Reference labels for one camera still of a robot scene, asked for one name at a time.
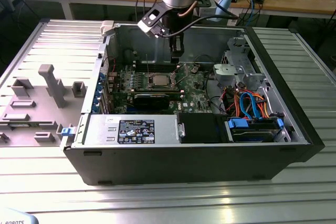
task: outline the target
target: circuit board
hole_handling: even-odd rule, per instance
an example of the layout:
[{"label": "circuit board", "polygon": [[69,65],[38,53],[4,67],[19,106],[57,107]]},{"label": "circuit board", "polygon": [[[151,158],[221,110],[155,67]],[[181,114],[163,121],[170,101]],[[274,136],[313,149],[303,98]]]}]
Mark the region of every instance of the circuit board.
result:
[{"label": "circuit board", "polygon": [[[204,90],[204,73],[194,64],[182,64],[172,72],[138,72],[125,66],[110,79],[112,114],[177,114],[211,112]],[[169,97],[164,110],[135,110],[136,94],[162,94]]]}]

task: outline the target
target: blue clip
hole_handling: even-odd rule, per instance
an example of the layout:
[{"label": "blue clip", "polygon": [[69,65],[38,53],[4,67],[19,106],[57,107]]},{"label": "blue clip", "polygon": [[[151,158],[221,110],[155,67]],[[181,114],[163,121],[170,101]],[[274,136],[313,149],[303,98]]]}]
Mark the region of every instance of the blue clip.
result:
[{"label": "blue clip", "polygon": [[98,98],[95,97],[95,98],[93,99],[93,104],[98,104],[98,103],[99,103]]},{"label": "blue clip", "polygon": [[248,128],[248,123],[246,119],[241,118],[233,118],[230,119],[229,122],[229,128]]},{"label": "blue clip", "polygon": [[101,97],[101,93],[98,90],[96,90],[94,94],[96,97]]},{"label": "blue clip", "polygon": [[61,136],[74,136],[76,133],[76,127],[63,128]]},{"label": "blue clip", "polygon": [[277,119],[277,123],[278,123],[280,129],[284,128],[284,127],[283,127],[283,126],[284,126],[284,123],[283,123],[282,119],[278,118],[278,119]]},{"label": "blue clip", "polygon": [[99,109],[98,109],[97,106],[92,106],[92,107],[91,107],[91,112],[92,112],[93,114],[98,113],[98,111],[99,111]]},{"label": "blue clip", "polygon": [[99,81],[105,81],[106,76],[103,73],[99,73],[99,77],[98,78],[99,78]]},{"label": "blue clip", "polygon": [[102,91],[102,89],[103,89],[103,86],[101,86],[101,85],[97,85],[96,86],[96,91],[98,90],[98,91]]}]

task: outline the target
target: motherboard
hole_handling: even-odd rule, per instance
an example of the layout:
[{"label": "motherboard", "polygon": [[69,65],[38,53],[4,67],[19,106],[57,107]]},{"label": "motherboard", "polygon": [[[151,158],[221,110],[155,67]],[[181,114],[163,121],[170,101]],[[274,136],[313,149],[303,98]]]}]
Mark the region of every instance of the motherboard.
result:
[{"label": "motherboard", "polygon": [[211,112],[205,93],[205,73],[193,63],[123,66],[109,73],[111,113]]}]

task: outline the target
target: blue cable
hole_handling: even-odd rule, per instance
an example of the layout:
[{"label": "blue cable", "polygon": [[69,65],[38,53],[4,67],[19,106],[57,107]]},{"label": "blue cable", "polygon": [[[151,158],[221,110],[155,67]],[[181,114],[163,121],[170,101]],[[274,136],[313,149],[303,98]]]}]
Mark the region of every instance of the blue cable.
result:
[{"label": "blue cable", "polygon": [[251,98],[251,104],[252,104],[252,109],[253,109],[253,113],[254,113],[254,116],[256,118],[261,118],[260,114],[259,114],[259,111],[257,110],[257,103],[256,103],[256,100],[254,99],[254,96],[250,93],[243,93],[241,96],[240,96],[240,101],[239,101],[239,105],[240,105],[240,109],[242,110],[242,112],[250,119],[252,120],[252,116],[250,116],[244,109],[244,105],[243,105],[243,99],[245,96],[249,95],[250,98]]},{"label": "blue cable", "polygon": [[252,10],[251,10],[251,15],[250,15],[250,17],[248,18],[248,21],[247,21],[246,26],[248,26],[248,25],[250,24],[251,19],[252,19],[252,17],[254,16],[254,15],[253,15],[253,11],[254,11],[254,3],[253,3],[253,0],[250,0],[250,1],[251,1],[251,5],[252,5]]}]

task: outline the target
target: warning label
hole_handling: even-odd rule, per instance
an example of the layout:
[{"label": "warning label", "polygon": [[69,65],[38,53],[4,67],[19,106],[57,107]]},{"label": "warning label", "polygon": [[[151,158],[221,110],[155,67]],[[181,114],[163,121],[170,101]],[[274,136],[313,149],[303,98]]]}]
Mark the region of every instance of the warning label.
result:
[{"label": "warning label", "polygon": [[120,120],[119,144],[154,144],[154,120]]}]

